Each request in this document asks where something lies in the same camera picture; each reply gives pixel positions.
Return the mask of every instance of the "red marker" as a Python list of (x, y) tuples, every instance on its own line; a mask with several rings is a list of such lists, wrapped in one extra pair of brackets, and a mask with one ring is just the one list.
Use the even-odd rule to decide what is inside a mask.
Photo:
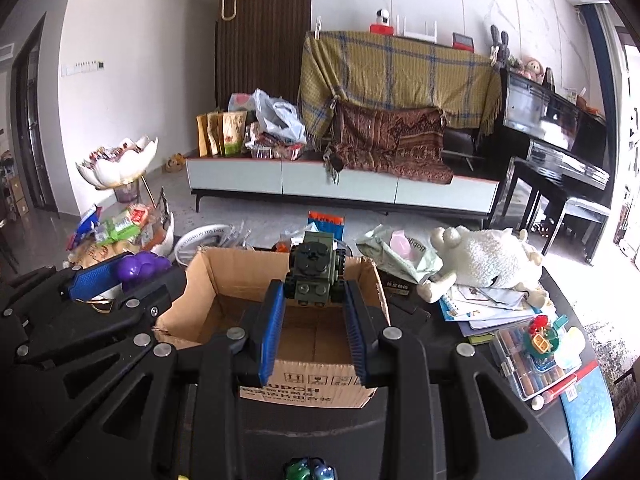
[(564, 380), (560, 381), (556, 386), (552, 386), (548, 390), (542, 392), (542, 399), (545, 401), (545, 404), (550, 403), (556, 397), (559, 397), (562, 393), (564, 393), (569, 387), (573, 386), (577, 383), (581, 378), (587, 375), (589, 372), (597, 368), (598, 362), (594, 359), (590, 363), (584, 365), (577, 372), (568, 375), (564, 378)]

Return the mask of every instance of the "purple grape toy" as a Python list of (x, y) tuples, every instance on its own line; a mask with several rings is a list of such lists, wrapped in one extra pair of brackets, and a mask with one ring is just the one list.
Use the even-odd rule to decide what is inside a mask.
[(133, 254), (123, 256), (116, 264), (116, 278), (122, 282), (135, 280), (140, 272), (140, 262)]
[(142, 266), (143, 264), (151, 264), (153, 265), (156, 258), (158, 256), (156, 254), (150, 253), (148, 251), (140, 251), (135, 255), (135, 259)]
[(115, 273), (123, 290), (129, 290), (170, 268), (171, 262), (164, 256), (142, 251), (123, 256), (116, 264)]
[(156, 273), (156, 268), (154, 264), (142, 264), (140, 266), (140, 272), (138, 273), (138, 277), (136, 281), (138, 283), (146, 282), (149, 278), (151, 278)]
[(159, 274), (160, 272), (171, 269), (171, 262), (164, 256), (158, 256), (154, 260), (154, 267), (156, 268), (156, 273)]

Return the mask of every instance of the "piano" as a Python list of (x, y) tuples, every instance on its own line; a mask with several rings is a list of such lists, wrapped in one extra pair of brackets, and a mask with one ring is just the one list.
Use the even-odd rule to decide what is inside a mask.
[[(485, 171), (500, 180), (490, 218), (496, 216), (516, 158), (539, 166), (545, 176), (572, 193), (606, 205), (605, 121), (515, 72), (503, 69), (501, 77), (502, 110), (493, 135), (479, 147)], [(580, 238), (588, 227), (581, 219), (566, 218), (566, 222)]]

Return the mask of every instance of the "gold door handle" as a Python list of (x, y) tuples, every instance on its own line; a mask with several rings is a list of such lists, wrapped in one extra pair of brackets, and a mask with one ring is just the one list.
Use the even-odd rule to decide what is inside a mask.
[(225, 22), (230, 22), (232, 19), (234, 19), (237, 11), (238, 11), (238, 0), (234, 0), (234, 13), (231, 16), (225, 16), (225, 0), (222, 0), (222, 4), (220, 5), (220, 17)]

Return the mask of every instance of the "plaid blanket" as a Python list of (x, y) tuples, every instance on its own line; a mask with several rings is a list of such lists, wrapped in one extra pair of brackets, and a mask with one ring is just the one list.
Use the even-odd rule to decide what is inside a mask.
[(500, 111), (500, 74), (487, 57), (368, 32), (322, 32), (305, 39), (299, 103), (307, 136), (319, 145), (334, 98), (365, 108), (437, 107), (450, 128), (488, 135)]

